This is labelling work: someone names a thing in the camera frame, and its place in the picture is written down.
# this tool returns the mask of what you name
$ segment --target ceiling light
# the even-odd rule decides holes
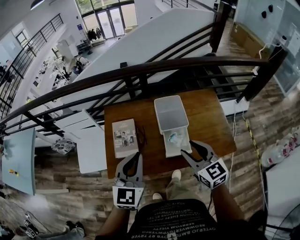
[[[31,4],[30,10],[35,9],[38,5],[42,4],[45,0],[34,0]]]

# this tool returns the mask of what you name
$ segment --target white shoe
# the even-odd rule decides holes
[[[181,179],[181,171],[179,169],[175,170],[173,173],[172,173],[172,179],[173,178],[178,178],[179,181]]]
[[[161,194],[155,193],[155,194],[153,194],[152,199],[153,200],[162,200],[163,197],[161,196]]]

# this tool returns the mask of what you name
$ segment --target gray pants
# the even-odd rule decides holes
[[[197,199],[201,201],[200,197],[188,190],[186,187],[183,187],[181,185],[181,182],[178,178],[173,178],[169,185],[166,188],[166,194],[167,194],[167,200],[178,200],[178,199]],[[141,204],[139,209],[142,207],[152,204],[152,203],[158,203],[164,201],[163,199],[156,199],[156,200],[151,200],[150,202]]]
[[[73,228],[69,232],[55,232],[40,234],[36,236],[37,240],[83,240],[84,231],[82,228]]]

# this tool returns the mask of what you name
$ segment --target brown tabletop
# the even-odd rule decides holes
[[[181,97],[189,121],[187,130],[190,140],[209,144],[219,157],[236,151],[232,132],[213,90],[188,91],[178,93],[178,95]],[[187,161],[182,156],[165,157],[164,138],[159,133],[154,110],[154,99],[156,98],[120,103],[104,108],[108,178],[115,177],[117,165],[122,160],[115,158],[112,123],[132,118],[135,120],[136,128],[142,129],[144,127],[145,129],[147,145],[140,147],[144,175],[188,166]],[[200,158],[193,148],[192,150],[192,155]]]

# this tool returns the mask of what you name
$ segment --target double door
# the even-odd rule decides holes
[[[118,7],[101,11],[97,15],[106,39],[117,38],[125,34]]]

